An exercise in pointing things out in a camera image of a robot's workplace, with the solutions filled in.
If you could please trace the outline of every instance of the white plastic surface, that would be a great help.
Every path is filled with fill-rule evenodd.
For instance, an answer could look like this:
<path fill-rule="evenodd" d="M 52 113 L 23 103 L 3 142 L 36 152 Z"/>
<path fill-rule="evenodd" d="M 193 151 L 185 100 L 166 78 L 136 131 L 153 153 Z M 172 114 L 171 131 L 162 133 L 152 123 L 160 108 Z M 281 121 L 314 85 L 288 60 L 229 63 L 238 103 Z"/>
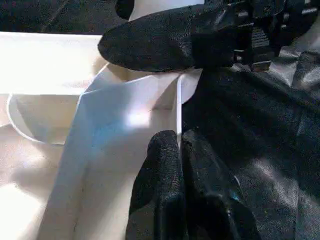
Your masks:
<path fill-rule="evenodd" d="M 164 10 L 204 3 L 205 0 L 135 0 L 129 21 Z"/>
<path fill-rule="evenodd" d="M 83 92 L 106 64 L 97 48 L 100 38 L 0 32 L 0 94 Z"/>
<path fill-rule="evenodd" d="M 148 75 L 107 64 L 97 75 L 90 89 L 100 89 Z M 83 89 L 61 88 L 43 90 L 42 94 L 11 94 L 7 116 L 23 137 L 40 143 L 63 145 L 73 121 L 78 99 Z"/>
<path fill-rule="evenodd" d="M 86 92 L 79 101 L 38 240 L 122 240 L 151 137 L 181 132 L 180 73 Z"/>

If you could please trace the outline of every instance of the black fabric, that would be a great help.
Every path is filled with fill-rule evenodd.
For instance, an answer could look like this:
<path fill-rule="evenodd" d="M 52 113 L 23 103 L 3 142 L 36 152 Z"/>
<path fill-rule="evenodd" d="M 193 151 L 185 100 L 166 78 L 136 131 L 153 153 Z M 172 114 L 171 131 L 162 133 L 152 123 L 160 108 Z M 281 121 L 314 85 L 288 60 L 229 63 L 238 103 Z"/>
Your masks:
<path fill-rule="evenodd" d="M 116 0 L 0 0 L 0 31 L 103 34 L 125 21 Z"/>
<path fill-rule="evenodd" d="M 261 239 L 319 239 L 319 101 L 271 83 L 245 69 L 205 69 L 183 130 L 202 134 L 231 169 Z"/>

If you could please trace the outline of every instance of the white plastic container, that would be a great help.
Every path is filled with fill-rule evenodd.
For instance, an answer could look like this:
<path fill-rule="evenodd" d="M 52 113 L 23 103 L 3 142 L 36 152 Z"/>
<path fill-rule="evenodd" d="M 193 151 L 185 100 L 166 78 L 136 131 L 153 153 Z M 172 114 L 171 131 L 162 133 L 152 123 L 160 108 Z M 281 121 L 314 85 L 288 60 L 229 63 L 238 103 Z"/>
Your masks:
<path fill-rule="evenodd" d="M 124 239 L 132 186 L 151 137 L 162 130 L 180 137 L 181 73 L 94 90 L 104 71 L 79 100 L 39 240 Z"/>

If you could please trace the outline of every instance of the plastic compartment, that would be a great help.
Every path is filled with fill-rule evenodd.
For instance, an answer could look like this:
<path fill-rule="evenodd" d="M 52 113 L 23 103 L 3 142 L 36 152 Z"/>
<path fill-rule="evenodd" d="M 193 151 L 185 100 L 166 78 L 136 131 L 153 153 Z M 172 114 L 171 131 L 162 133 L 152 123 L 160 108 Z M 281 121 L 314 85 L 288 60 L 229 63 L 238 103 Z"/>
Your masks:
<path fill-rule="evenodd" d="M 133 182 L 151 137 L 162 130 L 180 136 L 179 73 L 93 90 L 105 70 L 79 100 L 39 240 L 124 239 Z"/>

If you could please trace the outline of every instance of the finger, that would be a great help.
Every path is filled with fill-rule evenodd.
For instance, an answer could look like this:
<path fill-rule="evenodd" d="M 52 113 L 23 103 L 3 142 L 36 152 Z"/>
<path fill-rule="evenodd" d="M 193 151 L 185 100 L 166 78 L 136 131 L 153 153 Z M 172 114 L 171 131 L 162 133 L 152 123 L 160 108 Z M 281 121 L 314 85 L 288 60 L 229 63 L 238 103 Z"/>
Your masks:
<path fill-rule="evenodd" d="M 128 20 L 134 6 L 135 0 L 118 0 L 115 4 L 115 12 L 120 18 Z"/>
<path fill-rule="evenodd" d="M 174 131 L 157 133 L 132 190 L 126 239 L 184 239 L 187 235 L 182 163 Z"/>
<path fill-rule="evenodd" d="M 137 71 L 178 71 L 208 60 L 228 66 L 234 16 L 220 4 L 157 12 L 107 31 L 98 49 L 108 62 Z"/>

